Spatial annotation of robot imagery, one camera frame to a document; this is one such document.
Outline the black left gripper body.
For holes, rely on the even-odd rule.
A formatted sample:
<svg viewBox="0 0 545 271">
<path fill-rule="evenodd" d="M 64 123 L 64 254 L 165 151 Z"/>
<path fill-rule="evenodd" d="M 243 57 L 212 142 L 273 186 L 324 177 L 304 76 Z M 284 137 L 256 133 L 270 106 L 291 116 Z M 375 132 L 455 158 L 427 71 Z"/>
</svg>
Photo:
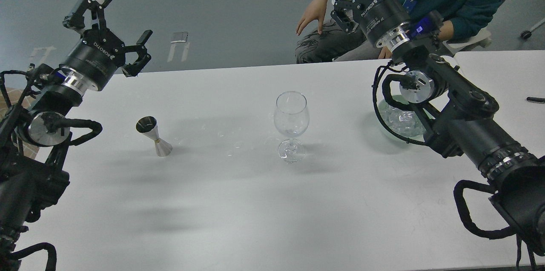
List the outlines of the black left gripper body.
<svg viewBox="0 0 545 271">
<path fill-rule="evenodd" d="M 60 62 L 60 67 L 83 75 L 90 80 L 94 91 L 102 91 L 117 68 L 125 63 L 121 53 L 124 42 L 111 30 L 100 33 L 97 29 L 87 29 L 68 56 Z"/>
</svg>

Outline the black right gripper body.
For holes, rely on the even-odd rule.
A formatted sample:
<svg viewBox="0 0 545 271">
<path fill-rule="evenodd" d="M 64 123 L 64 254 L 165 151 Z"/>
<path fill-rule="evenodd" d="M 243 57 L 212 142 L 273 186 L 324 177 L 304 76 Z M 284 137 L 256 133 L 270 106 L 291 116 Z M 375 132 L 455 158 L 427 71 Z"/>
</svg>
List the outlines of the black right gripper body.
<svg viewBox="0 0 545 271">
<path fill-rule="evenodd" d="M 375 48 L 399 48 L 409 42 L 407 11 L 398 0 L 353 0 L 354 20 Z"/>
</svg>

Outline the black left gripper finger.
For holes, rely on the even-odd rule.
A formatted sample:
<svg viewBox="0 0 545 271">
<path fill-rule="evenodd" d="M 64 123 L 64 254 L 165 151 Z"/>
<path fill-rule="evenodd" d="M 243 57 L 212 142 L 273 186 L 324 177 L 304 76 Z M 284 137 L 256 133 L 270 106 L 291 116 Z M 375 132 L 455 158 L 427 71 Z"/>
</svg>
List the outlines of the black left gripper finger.
<svg viewBox="0 0 545 271">
<path fill-rule="evenodd" d="M 138 57 L 133 63 L 125 63 L 121 67 L 125 77 L 136 77 L 144 69 L 147 63 L 151 60 L 150 54 L 148 54 L 147 48 L 145 46 L 146 42 L 152 36 L 152 30 L 145 30 L 136 44 L 134 46 L 123 46 L 123 52 L 127 53 L 136 53 Z"/>
<path fill-rule="evenodd" d="M 107 31 L 104 9 L 113 0 L 80 0 L 74 8 L 64 17 L 63 26 L 72 29 L 79 35 L 84 36 L 86 32 L 94 31 L 104 34 Z M 90 11 L 92 18 L 91 29 L 85 29 L 84 13 Z"/>
</svg>

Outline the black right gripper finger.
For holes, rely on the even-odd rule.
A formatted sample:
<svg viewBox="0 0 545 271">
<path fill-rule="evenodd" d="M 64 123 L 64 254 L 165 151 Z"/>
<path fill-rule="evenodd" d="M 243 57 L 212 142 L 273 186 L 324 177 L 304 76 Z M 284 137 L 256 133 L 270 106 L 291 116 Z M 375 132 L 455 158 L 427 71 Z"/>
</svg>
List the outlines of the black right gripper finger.
<svg viewBox="0 0 545 271">
<path fill-rule="evenodd" d="M 330 13 L 331 18 L 346 33 L 351 33 L 356 26 L 354 21 L 352 21 L 347 15 L 347 11 L 351 11 L 352 9 L 352 1 L 333 0 L 333 11 Z"/>
</svg>

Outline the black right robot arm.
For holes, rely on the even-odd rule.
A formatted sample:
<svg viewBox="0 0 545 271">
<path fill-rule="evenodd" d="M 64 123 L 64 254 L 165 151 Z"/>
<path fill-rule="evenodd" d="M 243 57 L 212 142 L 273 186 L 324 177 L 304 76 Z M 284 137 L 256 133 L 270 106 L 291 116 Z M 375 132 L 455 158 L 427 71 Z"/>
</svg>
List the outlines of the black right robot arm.
<svg viewBox="0 0 545 271">
<path fill-rule="evenodd" d="M 544 158 L 537 158 L 494 120 L 499 105 L 436 54 L 442 17 L 430 12 L 411 21 L 397 0 L 335 0 L 332 18 L 346 32 L 358 23 L 376 48 L 387 47 L 391 61 L 376 70 L 373 103 L 381 89 L 385 102 L 412 111 L 424 126 L 426 145 L 444 158 L 467 155 L 487 184 L 459 181 L 453 191 L 464 227 L 490 240 L 516 236 L 535 255 L 544 255 Z M 489 201 L 508 223 L 501 230 L 481 230 L 471 220 L 463 192 L 490 193 Z"/>
</svg>

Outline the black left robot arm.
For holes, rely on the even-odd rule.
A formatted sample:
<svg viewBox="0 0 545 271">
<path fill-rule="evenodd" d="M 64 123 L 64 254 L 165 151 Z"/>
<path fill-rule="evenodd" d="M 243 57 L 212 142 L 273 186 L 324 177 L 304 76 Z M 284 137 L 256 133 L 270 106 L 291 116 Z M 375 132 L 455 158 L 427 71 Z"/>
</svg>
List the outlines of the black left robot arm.
<svg viewBox="0 0 545 271">
<path fill-rule="evenodd" d="M 80 40 L 57 68 L 30 65 L 22 72 L 26 86 L 11 102 L 4 80 L 1 94 L 8 110 L 1 120 L 1 269 L 17 271 L 22 259 L 47 252 L 45 269 L 56 269 L 56 248 L 40 242 L 16 251 L 16 242 L 41 211 L 58 203 L 69 185 L 63 170 L 69 147 L 86 143 L 102 131 L 93 120 L 70 119 L 68 112 L 83 101 L 89 89 L 101 91 L 121 69 L 136 77 L 150 61 L 144 31 L 128 46 L 106 25 L 104 10 L 112 0 L 81 0 L 64 18 L 63 26 Z"/>
</svg>

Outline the person's right hand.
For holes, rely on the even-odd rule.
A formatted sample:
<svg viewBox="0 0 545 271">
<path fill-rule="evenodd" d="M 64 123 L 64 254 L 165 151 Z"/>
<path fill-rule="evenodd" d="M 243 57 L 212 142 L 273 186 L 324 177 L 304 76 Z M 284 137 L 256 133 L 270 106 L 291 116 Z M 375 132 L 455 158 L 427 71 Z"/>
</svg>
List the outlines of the person's right hand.
<svg viewBox="0 0 545 271">
<path fill-rule="evenodd" d="M 312 0 L 305 11 L 302 13 L 300 20 L 298 21 L 295 29 L 297 36 L 302 34 L 302 31 L 313 21 L 318 21 L 317 33 L 321 35 L 323 33 L 323 25 L 325 19 L 325 13 L 327 9 L 328 0 Z"/>
</svg>

